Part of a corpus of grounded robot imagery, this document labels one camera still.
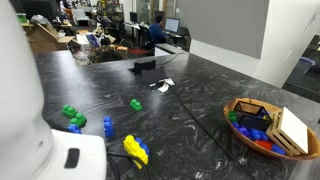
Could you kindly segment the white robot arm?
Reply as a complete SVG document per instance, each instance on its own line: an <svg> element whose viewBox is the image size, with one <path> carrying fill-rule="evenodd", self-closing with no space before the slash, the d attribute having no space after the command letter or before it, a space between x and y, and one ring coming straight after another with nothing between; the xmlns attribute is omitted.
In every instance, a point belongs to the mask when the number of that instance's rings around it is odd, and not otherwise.
<svg viewBox="0 0 320 180"><path fill-rule="evenodd" d="M44 120L36 62L17 14L0 1L0 180L106 180L104 139Z"/></svg>

